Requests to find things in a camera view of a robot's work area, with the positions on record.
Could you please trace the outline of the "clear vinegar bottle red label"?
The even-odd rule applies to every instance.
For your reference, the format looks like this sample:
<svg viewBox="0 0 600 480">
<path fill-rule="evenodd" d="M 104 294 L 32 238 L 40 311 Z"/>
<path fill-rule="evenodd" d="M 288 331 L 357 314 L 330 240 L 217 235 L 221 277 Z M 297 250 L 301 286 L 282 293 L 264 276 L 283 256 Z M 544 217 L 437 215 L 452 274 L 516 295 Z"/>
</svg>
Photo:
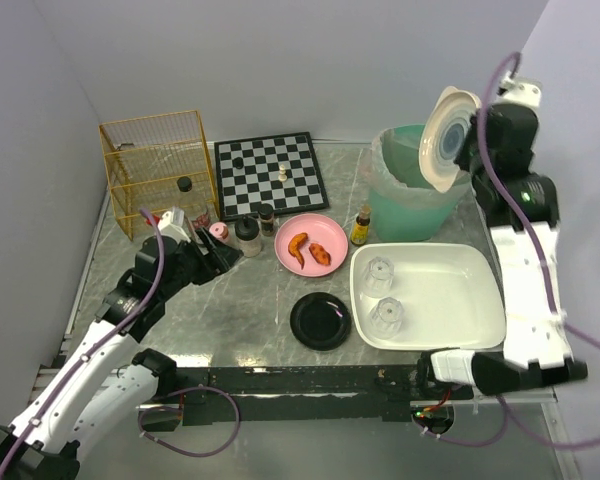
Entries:
<svg viewBox="0 0 600 480">
<path fill-rule="evenodd" d="M 211 212 L 204 195 L 193 187 L 190 177 L 182 176 L 177 179 L 179 190 L 178 205 L 184 211 L 189 223 L 194 229 L 211 226 Z"/>
</svg>

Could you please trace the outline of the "beige bowl with handles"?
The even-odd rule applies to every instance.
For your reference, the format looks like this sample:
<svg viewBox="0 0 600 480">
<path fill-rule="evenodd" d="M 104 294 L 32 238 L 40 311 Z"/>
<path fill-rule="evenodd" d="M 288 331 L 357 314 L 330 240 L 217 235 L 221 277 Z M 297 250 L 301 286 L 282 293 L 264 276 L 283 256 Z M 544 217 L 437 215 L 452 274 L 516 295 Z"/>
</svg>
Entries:
<svg viewBox="0 0 600 480">
<path fill-rule="evenodd" d="M 481 101 L 474 93 L 448 86 L 424 126 L 419 167 L 423 178 L 440 193 L 450 190 L 461 175 L 455 159 L 471 129 L 471 118 L 480 106 Z"/>
</svg>

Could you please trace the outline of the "pink plate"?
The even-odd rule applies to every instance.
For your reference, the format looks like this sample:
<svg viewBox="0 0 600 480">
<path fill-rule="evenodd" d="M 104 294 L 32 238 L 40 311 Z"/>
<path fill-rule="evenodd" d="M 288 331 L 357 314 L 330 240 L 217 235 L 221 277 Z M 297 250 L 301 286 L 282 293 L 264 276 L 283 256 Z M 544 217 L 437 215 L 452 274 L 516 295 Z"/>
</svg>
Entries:
<svg viewBox="0 0 600 480">
<path fill-rule="evenodd" d="M 306 233 L 308 240 L 299 249 L 305 259 L 304 266 L 289 253 L 288 245 L 293 237 Z M 311 255 L 309 246 L 317 243 L 330 255 L 329 265 L 319 264 Z M 300 214 L 286 220 L 278 229 L 274 241 L 279 263 L 288 271 L 303 277 L 322 277 L 333 273 L 345 262 L 349 242 L 344 230 L 333 219 L 320 214 Z"/>
</svg>

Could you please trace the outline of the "black plate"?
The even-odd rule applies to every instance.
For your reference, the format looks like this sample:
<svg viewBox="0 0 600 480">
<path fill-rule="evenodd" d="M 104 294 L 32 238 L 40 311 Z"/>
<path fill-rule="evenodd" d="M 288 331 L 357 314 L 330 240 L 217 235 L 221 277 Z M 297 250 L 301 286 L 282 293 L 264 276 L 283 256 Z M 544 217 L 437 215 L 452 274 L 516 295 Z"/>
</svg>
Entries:
<svg viewBox="0 0 600 480">
<path fill-rule="evenodd" d="M 294 337 L 314 351 L 331 351 L 348 338 L 351 314 L 342 300 L 326 292 L 313 292 L 300 298 L 290 314 Z"/>
</svg>

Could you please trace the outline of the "clear drinking glass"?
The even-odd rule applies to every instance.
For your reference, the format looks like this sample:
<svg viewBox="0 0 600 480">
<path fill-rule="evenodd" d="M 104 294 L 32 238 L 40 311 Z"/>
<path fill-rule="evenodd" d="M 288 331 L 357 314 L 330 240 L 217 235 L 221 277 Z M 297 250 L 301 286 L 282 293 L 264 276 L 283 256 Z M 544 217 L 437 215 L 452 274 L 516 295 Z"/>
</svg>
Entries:
<svg viewBox="0 0 600 480">
<path fill-rule="evenodd" d="M 387 258 L 376 256 L 371 259 L 364 271 L 362 290 L 372 298 L 389 295 L 394 280 L 394 264 Z"/>
</svg>

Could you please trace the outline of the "clear faceted glass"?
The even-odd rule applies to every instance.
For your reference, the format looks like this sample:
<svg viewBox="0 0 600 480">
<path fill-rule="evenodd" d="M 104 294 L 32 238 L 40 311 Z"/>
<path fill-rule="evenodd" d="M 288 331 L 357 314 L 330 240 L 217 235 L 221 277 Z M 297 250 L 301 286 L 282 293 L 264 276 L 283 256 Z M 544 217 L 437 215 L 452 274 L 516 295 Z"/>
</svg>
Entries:
<svg viewBox="0 0 600 480">
<path fill-rule="evenodd" d="M 385 297 L 370 312 L 370 329 L 376 337 L 390 339 L 399 333 L 405 318 L 403 304 L 393 297 Z"/>
</svg>

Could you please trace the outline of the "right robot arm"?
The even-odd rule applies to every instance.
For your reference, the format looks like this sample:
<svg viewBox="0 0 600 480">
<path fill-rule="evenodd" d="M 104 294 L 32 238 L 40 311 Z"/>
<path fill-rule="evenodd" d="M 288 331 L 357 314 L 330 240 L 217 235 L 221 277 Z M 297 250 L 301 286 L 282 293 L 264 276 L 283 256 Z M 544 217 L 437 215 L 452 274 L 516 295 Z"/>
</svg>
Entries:
<svg viewBox="0 0 600 480">
<path fill-rule="evenodd" d="M 500 349 L 439 349 L 423 354 L 419 376 L 437 387 L 470 385 L 489 396 L 582 381 L 587 364 L 575 359 L 559 304 L 556 246 L 557 189 L 531 171 L 536 113 L 497 103 L 479 110 L 486 120 L 490 166 L 484 166 L 478 118 L 456 165 L 471 176 L 474 197 L 495 248 L 503 290 L 506 333 Z"/>
</svg>

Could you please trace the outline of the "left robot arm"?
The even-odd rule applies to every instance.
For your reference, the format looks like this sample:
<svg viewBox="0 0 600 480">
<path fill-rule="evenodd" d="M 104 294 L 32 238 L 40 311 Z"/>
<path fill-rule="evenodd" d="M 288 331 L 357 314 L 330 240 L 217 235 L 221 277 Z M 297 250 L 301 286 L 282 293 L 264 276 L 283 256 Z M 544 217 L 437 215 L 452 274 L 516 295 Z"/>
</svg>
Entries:
<svg viewBox="0 0 600 480">
<path fill-rule="evenodd" d="M 128 410 L 180 396 L 176 362 L 138 347 L 168 300 L 215 280 L 241 258 L 207 230 L 200 233 L 201 245 L 166 233 L 143 242 L 81 345 L 21 414 L 0 425 L 0 479 L 73 479 L 88 448 Z"/>
</svg>

